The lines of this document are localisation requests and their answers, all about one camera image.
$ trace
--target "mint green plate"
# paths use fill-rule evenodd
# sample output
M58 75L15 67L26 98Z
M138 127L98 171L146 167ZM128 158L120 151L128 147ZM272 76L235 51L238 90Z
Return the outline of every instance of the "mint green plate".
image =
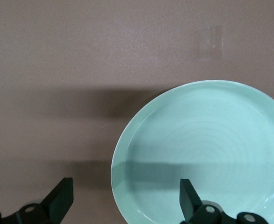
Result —
M111 170L129 224L179 224L179 181L231 217L274 224L274 100L231 81L200 81L158 96L129 122Z

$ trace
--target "brown surface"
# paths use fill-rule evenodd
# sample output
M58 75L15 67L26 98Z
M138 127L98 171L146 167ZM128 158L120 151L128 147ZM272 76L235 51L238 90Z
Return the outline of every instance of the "brown surface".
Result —
M64 224L125 223L118 137L152 97L205 79L274 98L274 1L0 0L0 210L73 176Z

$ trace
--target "ceramic plate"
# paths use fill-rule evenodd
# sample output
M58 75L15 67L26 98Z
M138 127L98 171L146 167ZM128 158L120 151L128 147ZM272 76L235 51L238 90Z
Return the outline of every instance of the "ceramic plate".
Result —
M231 81L200 81L158 96L129 122L111 170L129 224L179 224L180 179L231 217L274 224L274 100Z

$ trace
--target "metal screw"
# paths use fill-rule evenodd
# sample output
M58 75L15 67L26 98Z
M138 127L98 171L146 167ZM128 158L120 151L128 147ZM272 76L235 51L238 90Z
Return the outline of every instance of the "metal screw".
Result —
M206 206L205 207L205 210L207 211L207 212L209 212L209 213L215 213L215 209L213 208L213 207L211 207L211 206Z
M33 211L33 210L34 210L34 207L31 206L31 207L27 207L27 208L25 209L25 212L31 212L31 211Z
M254 216L251 216L249 214L245 214L244 215L245 220L247 220L248 222L254 223L256 221L256 219L254 218Z

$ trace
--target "plate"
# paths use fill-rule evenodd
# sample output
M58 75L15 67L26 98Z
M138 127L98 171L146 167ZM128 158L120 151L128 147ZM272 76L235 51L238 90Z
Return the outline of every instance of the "plate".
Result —
M180 179L231 217L274 224L274 100L236 82L171 89L144 106L115 148L114 199L129 224L179 224Z

